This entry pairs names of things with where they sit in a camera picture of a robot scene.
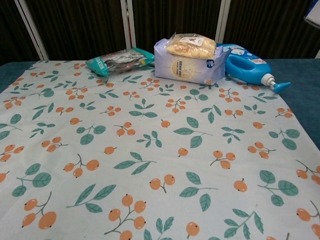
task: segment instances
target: white frame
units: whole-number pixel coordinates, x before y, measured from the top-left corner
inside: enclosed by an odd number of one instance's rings
[[[132,0],[127,0],[128,3],[128,14],[129,14],[129,24],[130,24],[130,36],[131,36],[131,45],[136,47],[136,32],[135,32],[135,21],[134,21],[134,10],[132,7]]]
[[[224,42],[230,3],[231,3],[231,0],[221,0],[219,18],[218,18],[218,23],[217,23],[216,32],[215,32],[215,41],[218,44],[222,44]]]
[[[29,36],[33,42],[33,45],[35,47],[36,52],[38,53],[38,56],[40,60],[49,60],[47,51],[45,49],[45,46],[40,38],[40,35],[38,33],[38,30],[35,26],[34,20],[31,17],[29,8],[26,4],[25,0],[14,0],[16,7],[19,10],[19,13],[22,17],[22,20],[24,22],[24,25],[29,33]]]
[[[126,49],[131,48],[130,41],[130,31],[129,31],[129,23],[128,23],[128,12],[127,12],[127,3],[126,0],[120,0],[121,3],[121,13],[122,13],[122,21],[123,21],[123,30],[124,30],[124,38],[125,38],[125,46]]]

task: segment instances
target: green leaf print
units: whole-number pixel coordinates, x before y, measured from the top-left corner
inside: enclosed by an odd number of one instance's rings
[[[271,196],[271,202],[273,203],[273,205],[275,205],[277,207],[281,207],[283,204],[285,204],[282,197],[280,197],[279,195],[275,195],[275,194]]]
[[[278,182],[279,190],[287,196],[296,196],[299,193],[298,188],[292,182],[280,180]]]
[[[224,232],[225,238],[231,238],[237,233],[238,228],[237,227],[230,227]]]
[[[27,170],[25,171],[25,175],[33,175],[36,174],[39,169],[40,169],[41,165],[40,163],[34,163],[32,164],[30,167],[27,168]]]
[[[10,119],[10,124],[17,124],[21,120],[20,114],[15,114]]]
[[[297,139],[300,136],[300,132],[295,129],[287,129],[285,133],[289,138],[292,138],[292,139]]]
[[[5,139],[10,134],[10,131],[2,131],[0,132],[0,140]]]
[[[261,170],[260,171],[260,179],[264,181],[266,184],[273,184],[276,182],[275,175],[267,170]]]
[[[51,175],[47,172],[41,172],[32,180],[32,185],[35,188],[42,188],[47,186],[51,181]]]
[[[136,163],[137,163],[136,161],[131,161],[131,160],[123,161],[123,162],[120,162],[119,164],[117,164],[116,166],[114,166],[113,168],[114,169],[126,169]]]
[[[190,135],[192,134],[194,131],[190,128],[187,127],[182,127],[182,128],[178,128],[177,130],[173,131],[176,134],[181,134],[181,135]]]
[[[136,175],[139,174],[141,172],[143,172],[148,166],[149,166],[150,162],[146,162],[144,164],[142,164],[141,166],[137,167],[132,173],[131,175]]]
[[[194,149],[201,145],[202,137],[201,136],[194,136],[190,140],[190,148]]]
[[[163,231],[165,232],[165,231],[169,230],[171,228],[173,222],[174,222],[174,217],[173,216],[169,217],[164,223]]]
[[[289,138],[282,139],[282,144],[289,150],[297,149],[297,144]]]
[[[93,204],[93,203],[86,203],[85,204],[86,209],[90,212],[90,213],[101,213],[102,212],[102,208],[97,205],[97,204]]]
[[[147,117],[147,118],[155,118],[157,117],[158,115],[154,112],[146,112],[144,113],[144,115]]]
[[[81,126],[81,127],[78,127],[78,128],[77,128],[76,133],[77,133],[77,134],[82,134],[82,133],[85,132],[85,130],[86,130],[86,129]]]
[[[242,211],[240,209],[234,208],[234,209],[232,209],[232,211],[235,213],[235,215],[237,215],[237,216],[239,216],[241,218],[249,217],[249,215],[246,212],[244,212],[244,211]]]
[[[278,135],[278,133],[276,133],[274,131],[270,131],[269,136],[272,137],[273,139],[276,139],[279,135]]]
[[[187,171],[185,174],[186,174],[186,177],[188,178],[188,180],[190,182],[192,182],[193,184],[195,184],[195,185],[201,184],[200,177],[195,172]]]
[[[179,196],[183,197],[183,198],[189,198],[189,197],[192,197],[192,196],[196,195],[198,193],[198,191],[199,191],[199,188],[193,187],[193,186],[189,186],[189,187],[185,188],[179,194]]]
[[[190,125],[190,127],[192,127],[192,128],[197,129],[197,128],[199,127],[199,122],[198,122],[195,118],[193,118],[193,117],[188,116],[188,117],[186,118],[186,122],[187,122],[187,123]]]
[[[164,226],[163,226],[161,218],[158,218],[156,220],[155,226],[156,226],[156,229],[158,230],[158,232],[162,234],[162,229],[163,229]]]
[[[238,227],[238,223],[236,223],[235,221],[233,221],[232,219],[228,218],[228,219],[225,219],[224,222],[226,224],[228,224],[229,226],[232,226],[232,227]]]
[[[106,127],[105,127],[105,126],[99,125],[99,126],[96,126],[96,127],[94,128],[93,133],[94,133],[94,134],[102,134],[102,133],[105,132],[105,130],[106,130]]]
[[[108,196],[116,188],[116,185],[109,185],[102,188],[94,197],[93,200],[101,200]]]
[[[81,145],[87,145],[91,143],[94,140],[94,136],[90,133],[87,133],[86,135],[83,135],[80,139],[80,144]]]
[[[255,223],[256,228],[263,234],[264,233],[264,224],[261,221],[261,217],[259,217],[256,212],[254,212],[254,223]]]
[[[211,204],[211,197],[209,196],[209,194],[208,193],[203,194],[200,197],[200,206],[201,206],[202,212],[207,210],[210,207],[210,204]]]
[[[250,239],[250,231],[249,231],[248,225],[246,223],[243,225],[243,235],[246,240]]]
[[[20,196],[22,196],[23,194],[25,194],[26,190],[27,190],[27,188],[26,188],[26,186],[24,186],[24,185],[17,186],[17,187],[13,190],[12,196],[14,196],[14,197],[20,197]]]
[[[135,158],[135,159],[137,159],[137,160],[139,160],[139,161],[142,161],[142,157],[141,157],[141,155],[140,155],[139,153],[136,153],[136,152],[131,151],[131,152],[130,152],[130,155],[131,155],[133,158]]]
[[[78,199],[75,201],[74,205],[78,205],[79,203],[81,203],[83,200],[86,199],[86,197],[88,197],[90,195],[90,193],[93,191],[93,189],[95,188],[96,184],[92,184],[90,186],[88,186],[78,197]]]
[[[147,229],[143,232],[143,240],[152,240],[151,233]]]

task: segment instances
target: orange berry print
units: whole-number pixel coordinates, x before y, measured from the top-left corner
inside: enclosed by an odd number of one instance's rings
[[[195,222],[191,221],[186,225],[186,232],[188,233],[188,236],[186,237],[189,239],[190,236],[196,236],[198,235],[200,231],[200,227]]]
[[[179,148],[179,150],[178,150],[178,154],[179,154],[178,157],[180,157],[180,156],[186,156],[186,155],[188,155],[188,150],[185,149],[185,148],[183,148],[183,147],[181,147],[181,148]]]
[[[134,204],[134,211],[138,214],[142,213],[146,208],[146,202],[139,200]]]
[[[235,181],[233,186],[236,190],[238,190],[239,192],[244,193],[245,191],[247,191],[247,184],[244,182],[244,178],[242,178],[242,180],[238,180]]]
[[[82,168],[78,167],[74,170],[73,176],[75,176],[75,178],[81,177],[83,172]]]
[[[175,177],[173,175],[167,174],[167,175],[164,176],[164,182],[165,182],[165,184],[170,186],[170,185],[173,185],[176,182],[176,179],[175,179]]]
[[[264,146],[262,142],[255,142],[254,146],[248,146],[248,151],[252,154],[255,154],[258,151],[258,154],[263,159],[268,159],[270,152],[275,151],[275,149],[269,149]]]
[[[169,121],[161,119],[161,127],[167,128],[169,126],[170,126],[170,122]]]
[[[30,211],[34,209],[37,206],[37,204],[38,204],[38,200],[33,198],[24,204],[24,210]]]
[[[86,164],[86,169],[88,169],[89,171],[94,171],[99,167],[99,161],[98,160],[90,160],[87,164]]]
[[[49,144],[50,144],[50,141],[49,141],[49,140],[46,140],[46,141],[43,141],[43,142],[41,143],[41,146],[42,146],[43,148],[45,148],[45,147],[48,147]]]
[[[143,216],[138,216],[137,218],[134,219],[133,225],[135,229],[142,229],[146,224],[146,221]]]
[[[253,126],[256,128],[256,129],[262,129],[264,127],[264,124],[258,122],[258,121],[255,121],[253,122]]]
[[[132,232],[129,230],[125,230],[120,234],[120,240],[132,240]]]
[[[105,149],[104,149],[104,153],[105,154],[113,154],[114,151],[115,151],[116,147],[113,147],[113,146],[107,146]]]
[[[12,151],[13,149],[15,149],[16,145],[14,144],[11,144],[11,145],[8,145],[4,148],[4,152],[7,153],[7,152],[10,152]]]
[[[320,176],[312,175],[311,176],[312,181],[314,181],[316,184],[320,184]]]
[[[53,224],[56,222],[57,214],[54,211],[49,211],[45,213],[38,223],[40,229],[51,228]]]
[[[154,178],[149,182],[149,184],[153,190],[158,190],[161,186],[161,181],[158,178]]]
[[[230,162],[225,161],[225,160],[220,161],[220,165],[221,165],[221,167],[224,168],[224,169],[230,169],[230,167],[231,167]]]
[[[122,204],[125,207],[131,206],[131,204],[134,202],[134,199],[131,195],[126,194],[123,198],[122,198]]]
[[[292,110],[290,108],[287,108],[285,110],[283,107],[279,107],[276,109],[276,111],[278,112],[278,114],[275,116],[275,118],[285,117],[285,118],[289,119],[289,118],[292,118],[292,116],[293,116]]]
[[[310,216],[309,212],[306,211],[306,210],[303,209],[303,208],[298,208],[298,209],[296,210],[296,214],[297,214],[298,217],[299,217],[301,220],[303,220],[303,221],[308,222],[308,221],[310,221],[310,219],[311,219],[311,216]]]
[[[70,162],[70,163],[67,163],[67,164],[64,166],[63,170],[64,170],[65,172],[70,172],[72,169],[74,169],[74,167],[75,167],[75,165],[74,165],[72,162]]]
[[[319,224],[313,224],[311,226],[312,231],[314,232],[314,234],[320,239],[320,225]]]
[[[121,215],[120,210],[117,208],[114,208],[109,212],[108,218],[110,221],[114,222],[114,221],[118,220],[120,215]]]
[[[24,146],[19,146],[13,151],[13,153],[14,154],[19,154],[19,153],[21,153],[23,151],[23,149],[25,149]]]
[[[36,214],[35,213],[30,213],[27,216],[24,217],[24,219],[22,220],[22,228],[30,225],[33,223],[33,221],[36,219]]]
[[[11,157],[11,154],[4,154],[1,158],[0,158],[0,162],[6,162],[9,160],[9,158]]]
[[[79,118],[77,118],[77,117],[73,117],[73,118],[71,118],[71,120],[70,120],[70,124],[71,125],[75,125],[75,124],[78,124],[79,122],[82,122]]]
[[[0,183],[2,183],[6,177],[7,177],[7,174],[9,173],[10,171],[7,171],[6,173],[2,172],[0,173]]]
[[[61,137],[60,136],[56,136],[54,139],[52,139],[53,143],[59,143],[61,141]]]

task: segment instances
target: snack packet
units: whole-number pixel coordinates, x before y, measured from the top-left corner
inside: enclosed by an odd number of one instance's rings
[[[153,54],[133,47],[90,59],[85,64],[95,73],[106,77],[113,72],[125,72],[142,67],[154,60]]]
[[[166,45],[170,54],[195,59],[213,59],[216,42],[196,33],[174,34]]]

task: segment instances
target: orange fruit pattern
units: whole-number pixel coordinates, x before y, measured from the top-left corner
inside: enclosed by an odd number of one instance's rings
[[[41,217],[40,217],[40,220],[38,222],[38,227],[42,230],[45,230],[45,229],[48,229],[48,228],[51,228],[56,220],[57,220],[57,214],[56,212],[54,211],[48,211],[46,213],[44,213],[44,209],[45,207],[47,206],[50,198],[51,198],[51,195],[52,195],[52,192],[50,192],[49,194],[49,197],[47,199],[47,201],[44,203],[44,204],[41,204],[41,205],[38,205],[38,200],[33,198],[33,199],[30,199],[29,201],[27,201],[25,204],[24,204],[24,210],[25,211],[31,211],[33,210],[34,208],[38,208],[37,209],[37,212],[34,213],[29,213],[28,215],[26,215],[23,220],[22,220],[22,228],[26,227],[26,226],[29,226],[30,224],[32,224],[37,215],[41,214]]]
[[[118,208],[111,209],[108,214],[108,219],[111,222],[118,221],[118,225],[115,228],[113,228],[112,230],[105,232],[104,235],[108,235],[110,233],[119,233],[120,240],[128,240],[133,237],[132,232],[130,230],[119,231],[118,228],[126,221],[133,221],[133,226],[136,230],[142,229],[146,224],[145,218],[143,216],[137,216],[135,219],[133,219],[131,217],[131,214],[132,213],[137,213],[137,214],[142,213],[146,209],[147,202],[145,202],[143,200],[136,201],[133,205],[132,210],[131,210],[130,206],[132,206],[134,199],[130,194],[126,194],[122,198],[121,202],[122,202],[123,206],[128,207],[127,213],[124,213],[123,216],[121,217],[121,210],[120,209],[118,209]]]
[[[96,160],[96,159],[90,160],[86,164],[84,164],[82,162],[82,158],[81,158],[80,154],[77,153],[77,155],[79,157],[79,161],[77,163],[69,162],[63,168],[63,170],[65,172],[70,172],[76,167],[76,169],[73,171],[73,176],[76,179],[82,176],[82,174],[84,172],[82,167],[86,167],[86,169],[89,170],[89,171],[95,171],[100,166],[99,161]]]
[[[175,101],[172,98],[170,98],[168,100],[168,103],[165,106],[167,108],[171,108],[172,107],[172,112],[176,114],[177,112],[179,112],[179,110],[185,110],[186,109],[185,104],[186,104],[186,102],[185,101],[181,101],[181,98],[179,98],[177,101]]]
[[[231,88],[227,90],[220,88],[219,92],[219,97],[224,98],[227,103],[231,103],[232,101],[241,102],[241,99],[237,97],[239,93],[237,91],[231,91]]]
[[[248,151],[252,154],[258,152],[261,158],[268,159],[269,153],[275,151],[275,149],[266,148],[262,142],[257,141],[254,146],[248,146]]]
[[[54,139],[52,139],[52,142],[50,140],[45,140],[41,143],[41,146],[43,148],[46,148],[47,152],[52,153],[53,151],[55,151],[56,149],[60,148],[61,146],[67,146],[68,144],[62,144],[61,142],[61,137],[60,136],[56,136]]]

